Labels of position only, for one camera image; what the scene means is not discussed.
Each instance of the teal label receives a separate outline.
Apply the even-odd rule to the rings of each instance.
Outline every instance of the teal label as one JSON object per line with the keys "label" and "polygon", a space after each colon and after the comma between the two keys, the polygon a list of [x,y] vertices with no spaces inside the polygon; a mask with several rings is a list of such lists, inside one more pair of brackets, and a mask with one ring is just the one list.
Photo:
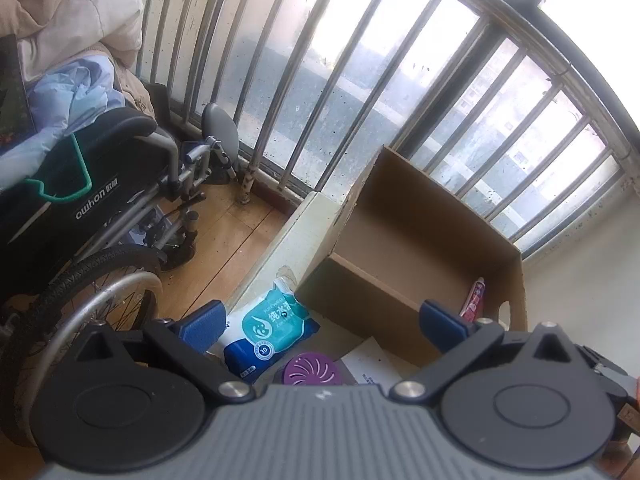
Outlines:
{"label": "teal label", "polygon": [[308,312],[292,295],[283,294],[274,287],[264,300],[245,314],[242,331],[253,343],[256,357],[266,360],[302,337],[306,317]]}

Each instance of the cardboard box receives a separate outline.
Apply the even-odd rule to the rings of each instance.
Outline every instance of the cardboard box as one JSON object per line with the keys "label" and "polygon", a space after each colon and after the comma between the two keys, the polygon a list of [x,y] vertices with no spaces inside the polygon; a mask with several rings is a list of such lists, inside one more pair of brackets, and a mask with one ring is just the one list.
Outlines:
{"label": "cardboard box", "polygon": [[520,251],[449,191],[383,148],[354,184],[296,289],[298,300],[361,337],[423,366],[438,356],[422,336],[426,299],[458,314],[484,277],[484,316],[508,301],[526,330]]}

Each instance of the white wall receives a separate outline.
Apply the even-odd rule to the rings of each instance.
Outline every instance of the white wall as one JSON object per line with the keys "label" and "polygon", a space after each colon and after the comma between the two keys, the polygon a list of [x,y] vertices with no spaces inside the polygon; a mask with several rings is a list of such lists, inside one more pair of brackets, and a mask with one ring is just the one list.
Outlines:
{"label": "white wall", "polygon": [[525,261],[529,329],[558,322],[629,374],[640,375],[640,199],[617,186],[573,235]]}

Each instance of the wet wipes package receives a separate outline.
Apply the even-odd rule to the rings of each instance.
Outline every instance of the wet wipes package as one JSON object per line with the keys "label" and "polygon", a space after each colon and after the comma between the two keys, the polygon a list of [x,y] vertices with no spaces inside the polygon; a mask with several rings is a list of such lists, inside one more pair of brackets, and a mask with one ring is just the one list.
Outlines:
{"label": "wet wipes package", "polygon": [[288,349],[319,328],[286,282],[277,278],[269,292],[226,316],[226,330],[212,352],[231,373],[253,383]]}

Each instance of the metal screw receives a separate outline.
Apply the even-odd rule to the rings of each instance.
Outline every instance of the metal screw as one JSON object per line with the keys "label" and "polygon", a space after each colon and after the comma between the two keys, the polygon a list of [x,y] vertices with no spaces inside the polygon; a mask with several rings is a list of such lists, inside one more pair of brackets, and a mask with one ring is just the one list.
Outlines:
{"label": "metal screw", "polygon": [[227,381],[220,384],[218,392],[227,399],[242,399],[242,397],[249,395],[251,387],[240,381]]}
{"label": "metal screw", "polygon": [[423,384],[417,383],[416,381],[402,381],[394,386],[394,391],[399,397],[404,397],[405,399],[417,399],[418,397],[423,396],[427,389]]}

